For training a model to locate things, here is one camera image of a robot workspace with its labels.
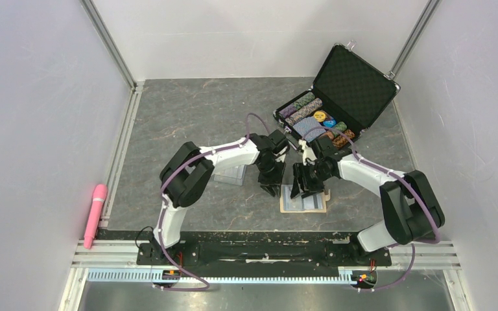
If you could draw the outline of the black poker chip case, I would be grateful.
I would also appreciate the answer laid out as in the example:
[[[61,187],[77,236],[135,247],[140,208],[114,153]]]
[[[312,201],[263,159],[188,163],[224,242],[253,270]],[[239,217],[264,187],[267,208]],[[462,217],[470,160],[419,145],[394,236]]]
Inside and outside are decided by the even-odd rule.
[[[316,111],[324,111],[328,119],[345,122],[357,139],[382,114],[398,94],[400,86],[391,78],[355,54],[350,48],[336,44],[328,53],[311,87],[273,112],[273,117],[295,139],[302,139],[293,126],[285,122],[279,111],[308,92],[323,102]]]

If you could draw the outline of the yellow dealer button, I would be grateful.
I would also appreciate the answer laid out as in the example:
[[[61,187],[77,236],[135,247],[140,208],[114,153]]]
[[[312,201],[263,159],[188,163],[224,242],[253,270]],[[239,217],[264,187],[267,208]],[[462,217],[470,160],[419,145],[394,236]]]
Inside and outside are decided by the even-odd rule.
[[[324,122],[328,119],[328,114],[324,111],[316,111],[313,114],[313,117],[318,121],[318,122]]]

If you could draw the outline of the orange brown poker chip row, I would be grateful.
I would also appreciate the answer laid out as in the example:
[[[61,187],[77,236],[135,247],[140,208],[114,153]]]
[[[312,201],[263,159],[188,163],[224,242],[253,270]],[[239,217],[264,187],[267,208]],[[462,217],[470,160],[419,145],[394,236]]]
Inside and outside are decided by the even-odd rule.
[[[326,133],[322,134],[322,137],[329,138],[332,141],[334,147],[336,147],[337,149],[341,149],[343,146],[349,143],[346,137],[348,137],[349,139],[355,138],[355,134],[351,130],[345,130],[343,134],[344,135],[340,135],[331,131],[327,131]]]

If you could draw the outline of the clear sleeve with credit cards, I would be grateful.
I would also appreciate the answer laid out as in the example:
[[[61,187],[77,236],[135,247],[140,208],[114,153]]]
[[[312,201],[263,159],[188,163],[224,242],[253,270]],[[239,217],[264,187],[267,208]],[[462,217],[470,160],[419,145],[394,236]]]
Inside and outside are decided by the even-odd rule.
[[[230,185],[242,186],[246,172],[246,165],[231,167],[213,174],[213,181]]]

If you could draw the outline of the purple green poker chip row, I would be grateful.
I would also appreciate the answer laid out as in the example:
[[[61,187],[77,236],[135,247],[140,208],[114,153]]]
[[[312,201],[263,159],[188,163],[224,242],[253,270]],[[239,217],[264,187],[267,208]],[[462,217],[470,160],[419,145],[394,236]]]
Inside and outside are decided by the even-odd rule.
[[[312,92],[308,92],[296,99],[294,102],[289,104],[287,107],[281,109],[279,114],[284,118],[290,117],[292,114],[296,113],[298,110],[302,109],[305,105],[312,102],[316,96]]]

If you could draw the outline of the blue playing card deck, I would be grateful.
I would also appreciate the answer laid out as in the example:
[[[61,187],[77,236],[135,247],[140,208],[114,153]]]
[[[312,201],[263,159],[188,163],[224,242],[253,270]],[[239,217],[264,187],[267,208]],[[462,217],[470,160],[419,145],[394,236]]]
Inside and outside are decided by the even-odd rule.
[[[322,125],[314,117],[306,117],[293,125],[294,130],[299,133],[303,140],[311,142],[326,132]]]

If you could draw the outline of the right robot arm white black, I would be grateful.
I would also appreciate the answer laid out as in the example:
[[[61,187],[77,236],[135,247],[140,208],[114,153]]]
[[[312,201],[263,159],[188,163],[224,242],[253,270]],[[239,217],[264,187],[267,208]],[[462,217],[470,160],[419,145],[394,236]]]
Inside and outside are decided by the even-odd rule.
[[[356,151],[342,153],[327,137],[298,142],[302,161],[293,166],[291,199],[324,192],[330,178],[351,181],[379,197],[383,220],[351,238],[349,257],[366,264],[375,251],[411,242],[435,244],[445,216],[423,172],[401,172],[369,161]]]

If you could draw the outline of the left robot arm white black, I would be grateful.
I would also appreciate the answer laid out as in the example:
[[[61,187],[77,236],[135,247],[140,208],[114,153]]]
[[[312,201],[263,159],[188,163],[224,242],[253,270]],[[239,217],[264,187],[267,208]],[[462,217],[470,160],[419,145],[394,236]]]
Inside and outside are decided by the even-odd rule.
[[[260,187],[273,197],[279,196],[288,151],[288,139],[279,130],[269,135],[250,133],[218,146],[199,147],[191,141],[181,145],[160,173],[162,205],[154,229],[154,257],[162,264],[170,264],[177,258],[176,244],[180,241],[186,209],[201,198],[216,172],[255,165]]]

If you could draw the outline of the blue round poker chip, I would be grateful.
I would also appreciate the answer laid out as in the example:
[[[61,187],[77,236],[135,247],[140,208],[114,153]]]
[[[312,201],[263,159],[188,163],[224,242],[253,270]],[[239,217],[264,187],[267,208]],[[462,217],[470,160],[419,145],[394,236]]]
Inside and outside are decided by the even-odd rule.
[[[331,119],[331,120],[326,120],[326,121],[324,121],[322,124],[323,124],[325,127],[332,128],[332,127],[334,127],[334,126],[337,124],[337,122],[336,122],[336,120]]]

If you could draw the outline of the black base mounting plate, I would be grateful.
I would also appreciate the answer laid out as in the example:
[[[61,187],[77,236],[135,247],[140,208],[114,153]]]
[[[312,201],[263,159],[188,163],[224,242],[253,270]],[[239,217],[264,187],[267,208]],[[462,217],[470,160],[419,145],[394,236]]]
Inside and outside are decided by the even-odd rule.
[[[355,233],[327,231],[183,231],[164,253],[154,237],[135,239],[139,266],[176,264],[204,277],[333,277],[339,267],[389,267],[387,248],[367,254],[350,246]]]

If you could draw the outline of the green poker chip stack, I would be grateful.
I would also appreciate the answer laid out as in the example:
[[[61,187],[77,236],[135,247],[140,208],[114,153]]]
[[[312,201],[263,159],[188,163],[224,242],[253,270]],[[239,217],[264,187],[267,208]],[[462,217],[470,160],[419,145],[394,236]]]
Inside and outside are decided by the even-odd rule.
[[[339,136],[340,133],[346,131],[348,126],[346,125],[345,122],[338,122],[336,125],[334,125],[329,131],[333,133],[335,137]]]

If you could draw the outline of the pink brown poker chip row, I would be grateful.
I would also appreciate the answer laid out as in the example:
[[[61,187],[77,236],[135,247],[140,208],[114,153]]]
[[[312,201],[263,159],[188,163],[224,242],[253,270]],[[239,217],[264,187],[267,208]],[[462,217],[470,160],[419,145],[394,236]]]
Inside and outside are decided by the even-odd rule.
[[[316,98],[294,112],[292,115],[287,117],[285,119],[285,122],[289,124],[290,126],[294,126],[297,122],[301,121],[302,119],[308,117],[312,112],[317,110],[318,108],[321,108],[323,105],[323,102],[320,98]]]

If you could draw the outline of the pink cylindrical object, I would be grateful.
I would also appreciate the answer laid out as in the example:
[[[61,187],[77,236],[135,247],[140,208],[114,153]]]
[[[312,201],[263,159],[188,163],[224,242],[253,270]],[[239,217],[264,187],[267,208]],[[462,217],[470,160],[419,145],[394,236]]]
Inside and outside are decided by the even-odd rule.
[[[85,249],[90,249],[93,245],[107,194],[108,188],[105,184],[98,184],[93,191],[88,221],[84,231],[83,246]]]

